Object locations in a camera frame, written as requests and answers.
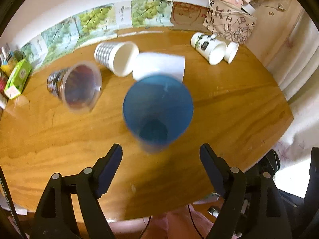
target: curtain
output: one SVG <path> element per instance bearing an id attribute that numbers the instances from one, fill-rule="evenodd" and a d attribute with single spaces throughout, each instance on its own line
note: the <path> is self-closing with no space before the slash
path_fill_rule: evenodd
<path id="1" fill-rule="evenodd" d="M 283 91 L 294 121 L 275 149 L 285 168 L 319 147 L 319 32 L 303 11 L 294 30 L 266 68 Z"/>

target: cable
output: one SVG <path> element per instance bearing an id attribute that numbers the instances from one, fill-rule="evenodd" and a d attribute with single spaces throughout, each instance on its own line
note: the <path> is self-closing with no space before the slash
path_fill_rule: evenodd
<path id="1" fill-rule="evenodd" d="M 193 217 L 192 217 L 192 213 L 190 212 L 189 204 L 187 204 L 187 206 L 188 206 L 188 211 L 189 211 L 190 219 L 192 220 L 192 223 L 193 223 L 193 226 L 194 226 L 196 232 L 197 232 L 198 235 L 201 237 L 201 239 L 204 239 L 204 237 L 200 234 L 200 232 L 198 231 L 197 227 L 195 226 L 195 223 L 194 223 L 194 220 L 193 220 Z"/>
<path id="2" fill-rule="evenodd" d="M 145 227 L 144 230 L 141 232 L 141 234 L 140 234 L 140 236 L 139 236 L 138 239 L 141 239 L 141 238 L 142 238 L 143 234 L 145 233 L 146 229 L 148 228 L 148 225 L 150 224 L 150 221 L 151 221 L 151 217 L 152 217 L 152 216 L 150 216 L 150 218 L 148 219 L 148 222 L 147 222 L 147 224 L 146 224 L 146 227 Z"/>

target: tissue box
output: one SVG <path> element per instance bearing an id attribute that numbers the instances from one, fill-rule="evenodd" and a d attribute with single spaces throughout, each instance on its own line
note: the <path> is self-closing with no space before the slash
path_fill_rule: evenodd
<path id="1" fill-rule="evenodd" d="M 8 79 L 7 85 L 4 88 L 4 94 L 10 100 L 22 93 L 31 68 L 32 66 L 26 59 L 23 59 L 16 64 Z"/>

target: wooden table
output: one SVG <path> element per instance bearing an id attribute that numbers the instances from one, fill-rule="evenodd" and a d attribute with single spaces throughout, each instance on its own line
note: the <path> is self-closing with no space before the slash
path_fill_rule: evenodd
<path id="1" fill-rule="evenodd" d="M 218 156 L 242 171 L 253 166 L 293 120 L 269 72 L 245 46 L 232 64 L 208 64 L 190 46 L 193 32 L 165 31 L 118 38 L 140 51 L 185 56 L 183 83 L 194 100 L 187 131 L 165 151 L 148 155 L 122 117 L 124 97 L 134 83 L 101 67 L 102 94 L 92 112 L 75 114 L 49 94 L 48 75 L 81 60 L 94 62 L 96 45 L 76 50 L 34 74 L 23 95 L 10 101 L 0 121 L 0 165 L 13 200 L 35 211 L 55 172 L 79 173 L 105 156 L 114 143 L 123 160 L 106 195 L 99 200 L 108 220 L 155 215 L 198 200 L 213 187 L 199 159 L 209 143 Z M 82 220 L 73 197 L 78 221 Z"/>

